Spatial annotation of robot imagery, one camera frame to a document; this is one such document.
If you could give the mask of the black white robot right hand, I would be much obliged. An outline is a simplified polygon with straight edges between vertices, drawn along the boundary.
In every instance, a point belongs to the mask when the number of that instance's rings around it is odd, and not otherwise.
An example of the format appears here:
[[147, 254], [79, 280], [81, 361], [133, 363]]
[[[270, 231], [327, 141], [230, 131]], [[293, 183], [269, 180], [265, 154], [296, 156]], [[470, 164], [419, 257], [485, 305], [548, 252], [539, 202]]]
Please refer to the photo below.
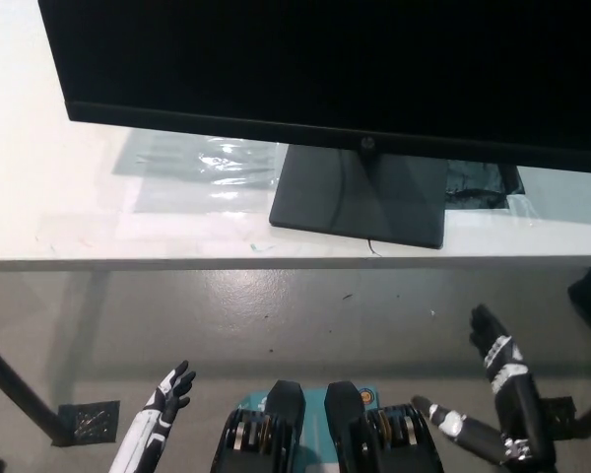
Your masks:
[[552, 472], [556, 449], [529, 366], [507, 329], [480, 304], [471, 311], [470, 341], [483, 360], [497, 429], [416, 395], [411, 403], [451, 442], [510, 472]]

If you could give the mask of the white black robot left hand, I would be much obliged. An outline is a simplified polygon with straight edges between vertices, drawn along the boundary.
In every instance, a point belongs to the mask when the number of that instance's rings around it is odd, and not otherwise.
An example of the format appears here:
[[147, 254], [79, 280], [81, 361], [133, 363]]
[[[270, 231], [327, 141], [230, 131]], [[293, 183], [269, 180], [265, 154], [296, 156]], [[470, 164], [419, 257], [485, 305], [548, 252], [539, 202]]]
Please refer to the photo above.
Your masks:
[[187, 360], [171, 370], [134, 417], [109, 473], [155, 472], [178, 412], [189, 402], [195, 371]]

